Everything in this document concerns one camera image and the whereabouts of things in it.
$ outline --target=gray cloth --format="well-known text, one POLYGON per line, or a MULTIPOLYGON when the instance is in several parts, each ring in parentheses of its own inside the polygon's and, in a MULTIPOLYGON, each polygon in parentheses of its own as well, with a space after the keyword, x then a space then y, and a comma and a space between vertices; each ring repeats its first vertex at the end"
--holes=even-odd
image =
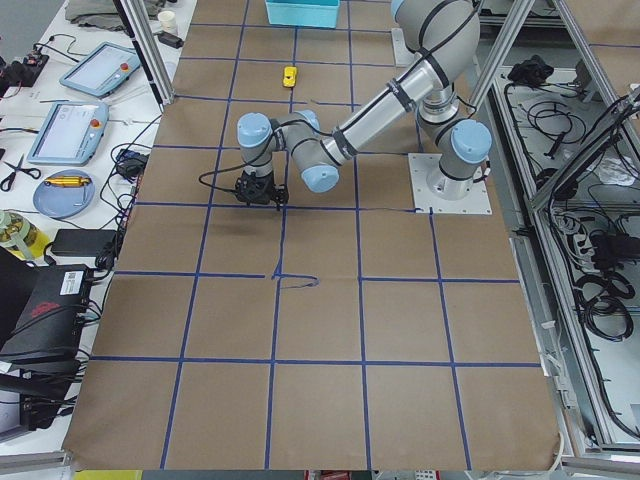
MULTIPOLYGON (((166 0, 144 0, 149 17, 155 18, 166 0)), ((98 27, 106 30, 122 30, 113 0, 69 0, 64 17, 81 27, 98 27)))

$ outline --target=yellow toy car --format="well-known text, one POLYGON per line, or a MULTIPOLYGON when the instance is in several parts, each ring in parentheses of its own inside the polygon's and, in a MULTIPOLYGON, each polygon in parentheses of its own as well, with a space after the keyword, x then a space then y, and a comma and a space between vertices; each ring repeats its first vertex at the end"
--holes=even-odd
POLYGON ((296 76, 298 75, 297 67, 284 67, 284 77, 282 78, 282 85, 288 88, 296 86, 296 76))

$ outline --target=white robot link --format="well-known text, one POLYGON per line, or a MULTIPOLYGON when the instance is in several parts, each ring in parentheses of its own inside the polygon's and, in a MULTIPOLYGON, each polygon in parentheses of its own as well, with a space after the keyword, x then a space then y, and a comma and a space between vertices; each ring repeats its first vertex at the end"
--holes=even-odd
POLYGON ((288 192, 275 185, 272 165, 273 152, 283 150, 311 191, 331 190, 341 165, 410 112, 442 152, 439 168, 429 173, 430 188, 447 200, 464 197, 492 142, 483 124, 461 115, 452 88, 478 45, 477 12, 467 0, 393 0, 391 12, 415 60, 330 135, 321 135, 310 110, 271 119, 261 113, 240 118, 238 143, 245 167, 236 182, 239 201, 274 201, 278 207, 287 203, 288 192))

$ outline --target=blue plastic bin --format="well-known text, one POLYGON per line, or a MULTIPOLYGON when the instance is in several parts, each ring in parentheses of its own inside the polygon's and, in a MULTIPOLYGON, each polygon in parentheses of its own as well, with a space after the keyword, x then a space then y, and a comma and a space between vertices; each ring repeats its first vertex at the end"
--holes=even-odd
POLYGON ((269 23, 336 28, 340 0, 265 0, 269 23))

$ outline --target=black scissors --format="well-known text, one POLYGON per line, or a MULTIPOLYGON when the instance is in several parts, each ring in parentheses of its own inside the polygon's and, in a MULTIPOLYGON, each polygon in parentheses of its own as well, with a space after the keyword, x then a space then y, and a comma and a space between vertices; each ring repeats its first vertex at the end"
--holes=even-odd
POLYGON ((5 162, 5 165, 13 168, 13 172, 5 178, 2 182, 0 182, 0 190, 3 192, 8 192, 13 187, 13 182, 16 180, 16 175, 18 172, 26 173, 34 180, 37 180, 42 176, 42 171, 39 168, 22 168, 22 162, 24 161, 24 155, 20 157, 20 161, 18 162, 18 166, 11 165, 9 162, 5 162))

